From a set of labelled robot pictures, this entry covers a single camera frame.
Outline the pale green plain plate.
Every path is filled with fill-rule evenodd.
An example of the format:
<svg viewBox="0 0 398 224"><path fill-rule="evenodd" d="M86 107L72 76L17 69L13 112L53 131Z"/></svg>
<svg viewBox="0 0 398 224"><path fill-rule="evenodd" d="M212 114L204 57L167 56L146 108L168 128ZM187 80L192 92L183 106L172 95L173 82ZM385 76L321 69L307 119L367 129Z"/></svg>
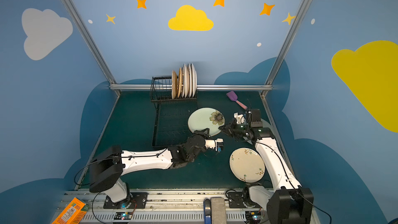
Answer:
<svg viewBox="0 0 398 224"><path fill-rule="evenodd" d="M262 124L263 124L264 128L269 128L271 131L273 130L273 128L272 128L272 126L271 126L271 124L269 122L267 122L264 119L261 119L261 121L262 121Z"/></svg>

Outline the black wire dish rack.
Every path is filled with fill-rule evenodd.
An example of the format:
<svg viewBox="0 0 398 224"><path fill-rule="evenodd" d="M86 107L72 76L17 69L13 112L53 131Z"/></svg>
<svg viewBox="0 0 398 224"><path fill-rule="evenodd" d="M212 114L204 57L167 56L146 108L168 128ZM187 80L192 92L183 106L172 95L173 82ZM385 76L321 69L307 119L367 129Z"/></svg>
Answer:
<svg viewBox="0 0 398 224"><path fill-rule="evenodd" d="M156 109L152 147L163 149L183 144L192 135L188 128L190 115L198 109L197 97L172 98L172 77L154 77L150 90Z"/></svg>

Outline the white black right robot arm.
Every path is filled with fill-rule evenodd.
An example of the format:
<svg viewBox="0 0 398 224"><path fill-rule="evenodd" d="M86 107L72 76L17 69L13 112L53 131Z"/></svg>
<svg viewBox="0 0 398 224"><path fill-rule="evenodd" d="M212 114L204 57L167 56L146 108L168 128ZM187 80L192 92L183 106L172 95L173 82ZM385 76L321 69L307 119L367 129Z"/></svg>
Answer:
<svg viewBox="0 0 398 224"><path fill-rule="evenodd" d="M236 113L219 130L237 141L251 142L261 157L271 179L273 191L260 185L247 185L243 190L246 206L259 205L271 224L309 224L314 196L294 177L278 149L272 130L262 122L258 109Z"/></svg>

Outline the white cloud emblem plate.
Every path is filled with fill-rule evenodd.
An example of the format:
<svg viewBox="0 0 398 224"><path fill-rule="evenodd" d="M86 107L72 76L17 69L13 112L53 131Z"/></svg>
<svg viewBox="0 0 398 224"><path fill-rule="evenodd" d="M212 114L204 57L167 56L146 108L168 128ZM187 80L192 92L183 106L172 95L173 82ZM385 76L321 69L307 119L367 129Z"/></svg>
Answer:
<svg viewBox="0 0 398 224"><path fill-rule="evenodd" d="M190 74L189 68L184 64L184 97L188 98L190 93Z"/></svg>

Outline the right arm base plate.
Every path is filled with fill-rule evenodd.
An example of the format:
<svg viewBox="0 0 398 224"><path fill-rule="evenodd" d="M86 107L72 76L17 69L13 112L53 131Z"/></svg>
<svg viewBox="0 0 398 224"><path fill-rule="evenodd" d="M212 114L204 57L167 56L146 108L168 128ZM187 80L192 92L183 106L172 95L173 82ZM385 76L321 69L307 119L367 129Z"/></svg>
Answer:
<svg viewBox="0 0 398 224"><path fill-rule="evenodd" d="M229 208L252 208L244 201L244 194L242 191L228 190L225 193L229 202Z"/></svg>

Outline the orange sunburst plate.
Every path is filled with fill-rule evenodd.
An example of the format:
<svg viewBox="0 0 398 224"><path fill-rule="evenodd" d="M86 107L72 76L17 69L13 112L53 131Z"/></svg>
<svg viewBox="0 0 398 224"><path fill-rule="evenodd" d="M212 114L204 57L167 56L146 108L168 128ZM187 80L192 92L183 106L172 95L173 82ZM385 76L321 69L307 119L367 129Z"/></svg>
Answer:
<svg viewBox="0 0 398 224"><path fill-rule="evenodd" d="M183 83L182 83L182 97L186 97L187 92L187 67L186 64L183 65Z"/></svg>
<svg viewBox="0 0 398 224"><path fill-rule="evenodd" d="M188 65L189 69L189 82L190 82L190 87L189 87L189 98L193 96L193 70L192 70L192 64Z"/></svg>

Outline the cream floral sprig plate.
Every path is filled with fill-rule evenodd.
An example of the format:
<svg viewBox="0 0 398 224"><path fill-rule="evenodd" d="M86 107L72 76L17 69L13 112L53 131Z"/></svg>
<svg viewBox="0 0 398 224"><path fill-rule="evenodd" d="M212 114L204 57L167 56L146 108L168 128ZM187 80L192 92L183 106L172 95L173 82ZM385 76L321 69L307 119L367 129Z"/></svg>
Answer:
<svg viewBox="0 0 398 224"><path fill-rule="evenodd" d="M260 155L250 148L239 148L230 155L230 169L236 178L246 183L256 183L265 174L265 165Z"/></svg>

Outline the yellow woven round mat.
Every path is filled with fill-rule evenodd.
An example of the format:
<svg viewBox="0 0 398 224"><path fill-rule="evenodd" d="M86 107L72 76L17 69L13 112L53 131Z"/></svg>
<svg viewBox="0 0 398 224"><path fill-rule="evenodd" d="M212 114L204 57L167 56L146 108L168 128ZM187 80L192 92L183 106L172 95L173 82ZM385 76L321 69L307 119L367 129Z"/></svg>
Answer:
<svg viewBox="0 0 398 224"><path fill-rule="evenodd" d="M183 71L182 68L179 68L179 74L178 74L178 84L177 84L177 97L181 97L181 92L182 92L182 84L183 84Z"/></svg>

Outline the pale green flower plate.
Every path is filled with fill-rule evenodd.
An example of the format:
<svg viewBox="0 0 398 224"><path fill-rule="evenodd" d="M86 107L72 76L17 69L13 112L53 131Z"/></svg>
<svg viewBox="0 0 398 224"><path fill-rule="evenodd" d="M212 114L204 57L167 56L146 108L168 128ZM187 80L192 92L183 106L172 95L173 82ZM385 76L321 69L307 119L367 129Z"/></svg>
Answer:
<svg viewBox="0 0 398 224"><path fill-rule="evenodd" d="M210 136L216 136L221 131L219 127L225 124L223 114L214 108L200 108L193 112L188 119L188 128L193 133L194 131L202 131L209 129Z"/></svg>

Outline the green rim lettered plate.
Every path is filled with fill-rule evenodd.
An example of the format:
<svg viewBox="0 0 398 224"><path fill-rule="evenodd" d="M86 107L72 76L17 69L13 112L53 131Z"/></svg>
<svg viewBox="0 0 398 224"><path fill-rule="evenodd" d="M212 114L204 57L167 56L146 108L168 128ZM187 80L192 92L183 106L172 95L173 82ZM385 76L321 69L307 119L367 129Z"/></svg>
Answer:
<svg viewBox="0 0 398 224"><path fill-rule="evenodd" d="M196 69L195 69L195 67L194 67L194 65L193 64L191 64L191 67L192 67L192 81L193 81L193 96L196 96L196 93L197 93L197 72L196 72Z"/></svg>

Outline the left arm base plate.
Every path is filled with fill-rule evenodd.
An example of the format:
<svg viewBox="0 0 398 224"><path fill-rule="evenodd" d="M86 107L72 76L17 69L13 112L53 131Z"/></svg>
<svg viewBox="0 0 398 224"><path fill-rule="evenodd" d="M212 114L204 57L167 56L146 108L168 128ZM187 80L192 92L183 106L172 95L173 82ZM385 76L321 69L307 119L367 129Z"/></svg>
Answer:
<svg viewBox="0 0 398 224"><path fill-rule="evenodd" d="M147 197L146 192L130 192L126 199L113 202L109 196L106 196L103 209L144 209Z"/></svg>

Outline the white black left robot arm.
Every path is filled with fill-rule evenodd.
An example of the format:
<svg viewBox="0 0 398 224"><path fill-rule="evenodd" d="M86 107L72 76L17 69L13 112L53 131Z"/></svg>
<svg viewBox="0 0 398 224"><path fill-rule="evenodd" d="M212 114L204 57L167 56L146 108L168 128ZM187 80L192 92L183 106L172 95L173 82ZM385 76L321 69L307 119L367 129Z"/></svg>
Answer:
<svg viewBox="0 0 398 224"><path fill-rule="evenodd" d="M89 191L103 192L113 203L121 203L130 196L121 176L145 170L180 169L208 150L217 151L218 142L205 133L195 133L184 144L155 151L133 152L112 146L89 163Z"/></svg>

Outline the dark blue plate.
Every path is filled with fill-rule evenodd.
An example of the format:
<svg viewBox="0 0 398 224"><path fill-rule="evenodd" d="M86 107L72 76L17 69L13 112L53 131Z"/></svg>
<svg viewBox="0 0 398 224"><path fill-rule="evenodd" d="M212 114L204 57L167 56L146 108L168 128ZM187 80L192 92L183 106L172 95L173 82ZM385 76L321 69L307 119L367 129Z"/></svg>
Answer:
<svg viewBox="0 0 398 224"><path fill-rule="evenodd" d="M175 71L172 71L172 99L175 99L177 96L177 74Z"/></svg>

